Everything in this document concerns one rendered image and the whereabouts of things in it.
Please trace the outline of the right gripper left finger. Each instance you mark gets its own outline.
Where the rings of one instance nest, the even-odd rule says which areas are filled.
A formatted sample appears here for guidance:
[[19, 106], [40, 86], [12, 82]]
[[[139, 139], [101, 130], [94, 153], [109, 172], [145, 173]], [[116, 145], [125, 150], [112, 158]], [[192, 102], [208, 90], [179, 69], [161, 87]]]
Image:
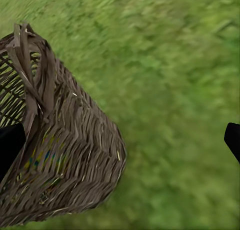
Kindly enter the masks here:
[[26, 142], [26, 134], [21, 123], [0, 129], [0, 183]]

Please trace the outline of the wicker basket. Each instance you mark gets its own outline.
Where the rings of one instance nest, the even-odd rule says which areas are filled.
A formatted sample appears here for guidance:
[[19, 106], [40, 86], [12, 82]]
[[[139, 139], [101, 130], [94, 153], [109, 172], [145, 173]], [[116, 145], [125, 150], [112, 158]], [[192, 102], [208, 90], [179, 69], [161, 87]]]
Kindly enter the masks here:
[[64, 64], [27, 22], [14, 23], [0, 40], [0, 74], [12, 68], [0, 75], [0, 102], [10, 92], [0, 106], [0, 129], [21, 123], [26, 135], [0, 183], [0, 227], [97, 209], [126, 168], [118, 125]]

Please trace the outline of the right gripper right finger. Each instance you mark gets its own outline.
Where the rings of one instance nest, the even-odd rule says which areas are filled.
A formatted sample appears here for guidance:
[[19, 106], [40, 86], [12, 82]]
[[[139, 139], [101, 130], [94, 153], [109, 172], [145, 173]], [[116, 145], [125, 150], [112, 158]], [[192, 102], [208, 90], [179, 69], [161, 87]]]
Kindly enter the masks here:
[[240, 163], [240, 125], [228, 123], [224, 141]]

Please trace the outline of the easter egg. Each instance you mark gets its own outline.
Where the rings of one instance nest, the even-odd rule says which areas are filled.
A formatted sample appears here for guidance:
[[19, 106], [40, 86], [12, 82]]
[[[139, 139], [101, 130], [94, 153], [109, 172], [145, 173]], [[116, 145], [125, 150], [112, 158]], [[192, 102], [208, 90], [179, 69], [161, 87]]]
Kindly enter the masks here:
[[[46, 161], [47, 161], [47, 159], [48, 159], [49, 153], [50, 153], [50, 150], [48, 151], [48, 153], [47, 153], [46, 156], [45, 156], [43, 166], [45, 165], [45, 163], [46, 163]], [[32, 161], [32, 159], [33, 159], [33, 156], [34, 156], [34, 155], [32, 155], [31, 160], [24, 166], [24, 168], [28, 168], [28, 166], [30, 165], [30, 163], [31, 163], [31, 161]], [[41, 156], [42, 156], [42, 153], [40, 154], [40, 156], [39, 156], [39, 157], [37, 158], [37, 160], [35, 161], [35, 164], [34, 164], [34, 166], [33, 166], [34, 169], [36, 169], [36, 166], [38, 165], [38, 163], [39, 163], [39, 161], [40, 161], [40, 159], [41, 159]], [[60, 168], [59, 168], [59, 172], [60, 172], [61, 169], [63, 168], [64, 162], [65, 162], [65, 158], [64, 158], [64, 159], [62, 160], [62, 162], [61, 162], [61, 165], [60, 165]]]

